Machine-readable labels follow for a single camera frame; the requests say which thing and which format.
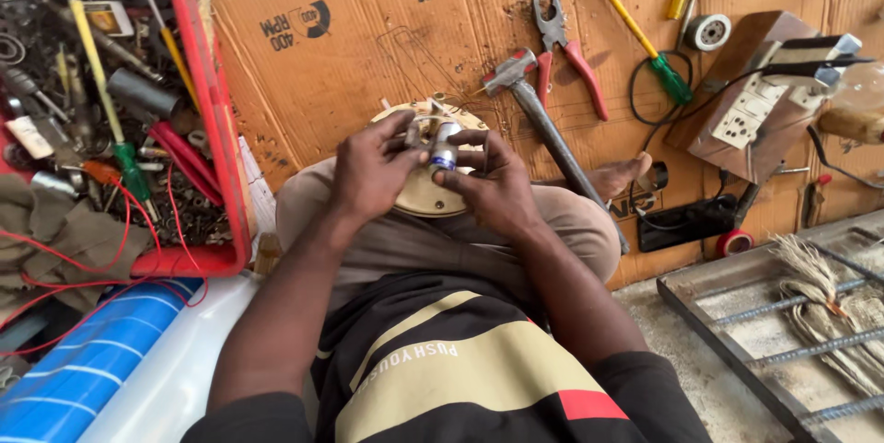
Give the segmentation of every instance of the brass plate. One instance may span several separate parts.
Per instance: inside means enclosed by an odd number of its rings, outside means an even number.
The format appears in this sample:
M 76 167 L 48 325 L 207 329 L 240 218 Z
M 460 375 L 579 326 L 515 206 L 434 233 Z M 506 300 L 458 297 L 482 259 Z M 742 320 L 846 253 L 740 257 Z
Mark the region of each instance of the brass plate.
M 452 114 L 452 118 L 458 121 L 461 128 L 467 130 L 485 130 L 488 128 L 484 122 L 479 120 L 475 115 L 467 110 L 461 110 L 451 105 L 444 105 L 446 110 Z M 376 122 L 381 118 L 390 115 L 396 110 L 414 110 L 418 116 L 428 115 L 430 113 L 430 104 L 427 101 L 417 101 L 416 103 L 403 103 L 378 113 L 371 122 Z M 429 121 L 421 122 L 422 136 Z M 482 151 L 481 146 L 461 146 L 459 149 Z M 470 168 L 458 167 L 458 172 L 470 173 Z M 463 202 L 463 198 L 456 192 L 448 191 L 443 187 L 436 186 L 430 179 L 430 170 L 426 167 L 414 170 L 408 176 L 405 182 L 405 188 L 402 189 L 399 197 L 396 198 L 394 206 L 399 211 L 405 212 L 413 216 L 424 217 L 443 217 L 455 216 L 466 211 L 467 206 Z

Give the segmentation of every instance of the knee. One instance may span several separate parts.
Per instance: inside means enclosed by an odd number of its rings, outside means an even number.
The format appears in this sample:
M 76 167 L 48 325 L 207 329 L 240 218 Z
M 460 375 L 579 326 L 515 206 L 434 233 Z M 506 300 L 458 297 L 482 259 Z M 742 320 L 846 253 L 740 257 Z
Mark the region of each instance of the knee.
M 324 160 L 290 177 L 276 193 L 279 244 L 288 249 L 332 192 L 335 158 Z
M 607 209 L 561 187 L 533 187 L 540 215 L 602 282 L 620 263 L 620 238 Z
M 282 187 L 276 193 L 277 213 L 280 206 L 291 200 L 314 200 L 328 199 L 328 193 L 332 189 L 334 166 L 337 158 L 331 157 L 320 163 L 315 163 L 300 172 L 288 177 Z

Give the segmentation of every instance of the striped t-shirt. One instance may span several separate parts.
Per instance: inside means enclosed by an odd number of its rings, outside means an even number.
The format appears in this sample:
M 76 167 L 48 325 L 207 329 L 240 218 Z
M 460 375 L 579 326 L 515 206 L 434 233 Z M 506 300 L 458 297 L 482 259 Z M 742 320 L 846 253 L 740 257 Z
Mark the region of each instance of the striped t-shirt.
M 544 323 L 475 277 L 381 279 L 326 320 L 315 440 L 710 441 L 668 361 L 623 353 L 591 374 Z M 312 439 L 302 401 L 276 392 L 206 415 L 184 441 Z

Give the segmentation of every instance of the hand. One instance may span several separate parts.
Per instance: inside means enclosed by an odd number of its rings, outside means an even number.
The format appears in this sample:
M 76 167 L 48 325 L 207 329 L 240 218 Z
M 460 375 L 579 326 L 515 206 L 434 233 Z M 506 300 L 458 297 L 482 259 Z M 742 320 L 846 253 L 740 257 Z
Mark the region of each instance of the hand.
M 449 137 L 448 142 L 455 146 L 484 145 L 484 151 L 458 151 L 458 166 L 476 169 L 469 176 L 452 170 L 433 174 L 433 182 L 463 196 L 477 223 L 511 241 L 524 239 L 546 225 L 534 202 L 525 163 L 499 133 L 463 131 Z M 485 168 L 487 175 L 482 178 Z
M 414 120 L 413 110 L 393 112 L 337 145 L 337 165 L 330 207 L 351 217 L 361 227 L 390 211 L 411 170 L 426 163 L 420 148 L 402 150 L 404 132 Z

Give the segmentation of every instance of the concrete floor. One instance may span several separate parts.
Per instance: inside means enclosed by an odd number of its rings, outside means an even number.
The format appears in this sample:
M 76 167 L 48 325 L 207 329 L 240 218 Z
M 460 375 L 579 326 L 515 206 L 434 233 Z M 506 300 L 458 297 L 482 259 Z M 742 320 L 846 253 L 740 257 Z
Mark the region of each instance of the concrete floor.
M 614 292 L 651 350 L 678 372 L 700 420 L 716 443 L 786 443 L 791 435 L 700 337 L 657 294 L 655 279 Z

